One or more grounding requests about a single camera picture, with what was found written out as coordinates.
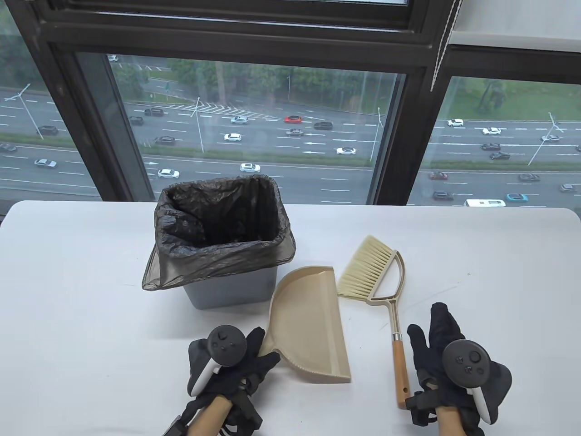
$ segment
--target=white van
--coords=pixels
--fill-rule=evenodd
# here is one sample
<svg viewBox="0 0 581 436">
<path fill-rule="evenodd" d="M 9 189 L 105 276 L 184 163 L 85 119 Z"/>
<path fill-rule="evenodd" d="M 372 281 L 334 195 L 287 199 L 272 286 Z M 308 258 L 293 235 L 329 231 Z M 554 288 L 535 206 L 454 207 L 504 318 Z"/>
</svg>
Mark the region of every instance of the white van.
<svg viewBox="0 0 581 436">
<path fill-rule="evenodd" d="M 506 203 L 502 200 L 474 200 L 469 199 L 464 202 L 464 206 L 471 208 L 503 208 Z"/>
</svg>

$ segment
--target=black garbage bag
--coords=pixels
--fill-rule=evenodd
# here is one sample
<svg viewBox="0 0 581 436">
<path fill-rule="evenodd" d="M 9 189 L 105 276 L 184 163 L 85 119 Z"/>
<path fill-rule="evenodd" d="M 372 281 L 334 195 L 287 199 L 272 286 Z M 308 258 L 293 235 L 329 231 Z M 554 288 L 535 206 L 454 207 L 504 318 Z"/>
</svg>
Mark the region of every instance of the black garbage bag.
<svg viewBox="0 0 581 436">
<path fill-rule="evenodd" d="M 268 176 L 178 183 L 155 208 L 155 246 L 141 287 L 183 286 L 290 262 L 295 238 Z"/>
</svg>

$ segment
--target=white table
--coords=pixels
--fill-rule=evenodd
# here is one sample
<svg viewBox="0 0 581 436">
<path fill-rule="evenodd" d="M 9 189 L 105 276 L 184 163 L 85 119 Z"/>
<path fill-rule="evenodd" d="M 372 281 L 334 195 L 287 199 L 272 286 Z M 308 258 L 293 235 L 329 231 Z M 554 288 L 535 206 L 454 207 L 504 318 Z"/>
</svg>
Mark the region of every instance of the white table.
<svg viewBox="0 0 581 436">
<path fill-rule="evenodd" d="M 187 347 L 215 326 L 266 325 L 267 305 L 198 311 L 147 292 L 153 203 L 16 204 L 0 227 L 0 433 L 160 435 L 189 397 Z M 426 331 L 448 303 L 514 383 L 491 435 L 577 435 L 579 219 L 565 209 L 287 206 L 295 260 L 339 276 L 371 233 L 401 251 L 400 318 Z M 396 409 L 388 313 L 340 301 L 351 384 L 306 384 L 284 364 L 253 397 L 257 435 L 434 435 Z M 408 372 L 418 388 L 406 337 Z"/>
</svg>

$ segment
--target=car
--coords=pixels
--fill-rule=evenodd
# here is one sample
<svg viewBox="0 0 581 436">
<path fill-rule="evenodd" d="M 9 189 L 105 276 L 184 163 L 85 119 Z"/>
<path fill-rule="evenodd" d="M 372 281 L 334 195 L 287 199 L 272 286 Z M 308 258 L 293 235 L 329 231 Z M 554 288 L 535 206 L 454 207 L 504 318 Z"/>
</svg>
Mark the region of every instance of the car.
<svg viewBox="0 0 581 436">
<path fill-rule="evenodd" d="M 285 123 L 289 124 L 300 124 L 303 122 L 303 118 L 298 115 L 290 115 L 285 118 Z"/>
<path fill-rule="evenodd" d="M 510 154 L 503 151 L 497 151 L 496 153 L 492 153 L 490 158 L 491 160 L 509 160 Z"/>
<path fill-rule="evenodd" d="M 442 173 L 441 171 L 434 171 L 429 173 L 428 177 L 430 180 L 448 180 L 448 174 Z"/>
<path fill-rule="evenodd" d="M 561 140 L 560 136 L 557 135 L 545 135 L 545 136 L 541 136 L 541 139 L 544 142 L 557 142 Z"/>
<path fill-rule="evenodd" d="M 330 121 L 321 121 L 313 124 L 315 130 L 333 130 L 333 123 Z"/>
<path fill-rule="evenodd" d="M 2 151 L 7 151 L 9 153 L 14 153 L 15 151 L 17 151 L 18 149 L 16 148 L 15 145 L 13 144 L 7 144 L 5 142 L 0 144 L 0 152 Z"/>
<path fill-rule="evenodd" d="M 563 185 L 559 186 L 559 191 L 574 193 L 577 192 L 577 188 L 575 187 L 575 185 L 572 185 L 571 183 L 563 183 Z"/>
<path fill-rule="evenodd" d="M 135 126 L 143 126 L 144 125 L 143 117 L 129 117 L 129 122 Z"/>
<path fill-rule="evenodd" d="M 461 120 L 460 118 L 453 118 L 451 120 L 448 120 L 448 126 L 450 126 L 450 127 L 464 127 L 464 120 Z"/>
<path fill-rule="evenodd" d="M 432 198 L 434 200 L 453 200 L 454 194 L 451 194 L 446 191 L 434 191 L 434 193 L 432 194 Z"/>
<path fill-rule="evenodd" d="M 163 117 L 163 109 L 162 108 L 147 108 L 144 110 L 144 114 L 148 117 Z"/>
<path fill-rule="evenodd" d="M 518 180 L 521 180 L 521 181 L 540 181 L 541 178 L 539 177 L 538 174 L 527 173 L 527 174 L 519 174 Z"/>
<path fill-rule="evenodd" d="M 498 127 L 485 127 L 482 129 L 484 135 L 500 135 L 502 131 Z"/>
<path fill-rule="evenodd" d="M 37 159 L 34 161 L 34 164 L 39 167 L 43 168 L 56 168 L 57 163 L 54 160 L 50 159 Z"/>
<path fill-rule="evenodd" d="M 37 130 L 37 134 L 43 136 L 57 136 L 59 134 L 59 129 L 55 126 L 40 126 Z"/>
<path fill-rule="evenodd" d="M 292 128 L 286 131 L 286 136 L 302 136 L 304 132 L 299 128 Z"/>
<path fill-rule="evenodd" d="M 341 147 L 337 149 L 338 155 L 354 155 L 357 153 L 357 149 L 353 147 Z"/>
<path fill-rule="evenodd" d="M 158 145 L 174 145 L 175 138 L 173 136 L 158 136 L 153 140 Z"/>
<path fill-rule="evenodd" d="M 159 178 L 180 178 L 180 172 L 176 170 L 163 169 L 157 172 Z"/>
<path fill-rule="evenodd" d="M 507 201 L 526 203 L 529 198 L 525 194 L 507 194 Z"/>
<path fill-rule="evenodd" d="M 480 148 L 483 150 L 500 151 L 500 144 L 482 144 Z"/>
<path fill-rule="evenodd" d="M 228 133 L 224 135 L 224 141 L 242 141 L 242 135 L 239 133 Z"/>
<path fill-rule="evenodd" d="M 259 173 L 260 165 L 258 165 L 257 163 L 241 163 L 240 171 L 242 171 L 243 173 Z"/>
<path fill-rule="evenodd" d="M 232 117 L 230 122 L 232 124 L 248 124 L 248 117 Z"/>
</svg>

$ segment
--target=blue car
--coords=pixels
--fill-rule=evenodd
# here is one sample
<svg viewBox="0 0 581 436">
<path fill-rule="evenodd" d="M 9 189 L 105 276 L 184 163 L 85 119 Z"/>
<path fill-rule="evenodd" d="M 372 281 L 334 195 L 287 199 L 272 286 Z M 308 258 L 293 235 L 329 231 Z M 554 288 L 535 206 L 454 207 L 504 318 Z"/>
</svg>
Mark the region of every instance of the blue car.
<svg viewBox="0 0 581 436">
<path fill-rule="evenodd" d="M 507 194 L 507 201 L 525 203 L 529 198 L 525 194 Z"/>
</svg>

